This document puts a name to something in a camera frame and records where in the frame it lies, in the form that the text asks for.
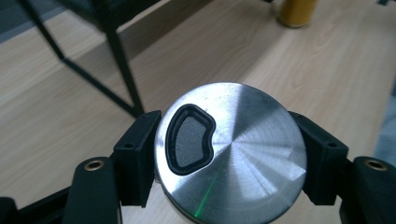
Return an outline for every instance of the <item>amber jar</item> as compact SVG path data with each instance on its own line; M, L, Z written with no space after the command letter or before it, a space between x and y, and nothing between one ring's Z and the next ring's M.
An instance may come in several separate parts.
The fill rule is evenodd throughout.
M308 24L318 0L285 0L277 15L286 26L298 28Z

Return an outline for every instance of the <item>black metal leg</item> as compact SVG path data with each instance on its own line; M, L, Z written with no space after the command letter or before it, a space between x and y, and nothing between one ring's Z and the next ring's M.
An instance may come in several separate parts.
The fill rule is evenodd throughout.
M137 92L136 85L134 84L134 77L131 70L129 69L128 62L125 57L125 53L122 49L120 38L117 34L116 29L105 29L107 36L108 45L111 48L113 56L116 60L117 66L120 69L122 77L124 79L126 88L128 89L131 99L134 102L134 111L137 114L144 114L144 109L140 101L139 94Z
M50 33L47 31L46 27L43 24L43 21L40 20L40 17L36 13L35 9L32 7L32 5L29 3L29 0L18 0L21 3L21 6L23 9L26 11L26 13L30 16L32 21L35 23L35 25L38 27L40 30L41 34L44 36L44 38L47 39L49 42L49 45L52 47L53 51L55 51L56 55L60 60L64 59L64 54L62 53L61 49L58 47L56 44L55 40L52 38Z

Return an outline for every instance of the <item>light wood surface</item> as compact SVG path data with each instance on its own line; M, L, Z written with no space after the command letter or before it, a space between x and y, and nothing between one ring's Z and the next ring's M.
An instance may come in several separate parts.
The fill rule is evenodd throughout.
M259 0L162 1L120 28L147 111L194 87L239 82L265 91L371 156L396 71L396 5L319 1L288 29ZM100 33L70 12L47 25L68 55L126 97ZM36 29L0 45L0 195L18 207L70 185L82 161L110 155L134 120L58 62ZM154 184L124 223L185 223ZM275 223L339 223L338 205L302 193Z

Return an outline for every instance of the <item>metal container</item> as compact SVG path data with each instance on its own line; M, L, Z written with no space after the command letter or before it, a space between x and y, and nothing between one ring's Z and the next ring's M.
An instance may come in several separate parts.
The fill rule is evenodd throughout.
M197 223L267 223L303 187L304 140L289 112L252 87L215 83L189 91L164 115L156 175Z

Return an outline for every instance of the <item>yellow cup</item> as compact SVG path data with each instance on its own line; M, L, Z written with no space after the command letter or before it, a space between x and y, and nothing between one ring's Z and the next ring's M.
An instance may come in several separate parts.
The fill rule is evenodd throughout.
M286 26L302 27L311 21L318 0L285 0L277 18Z

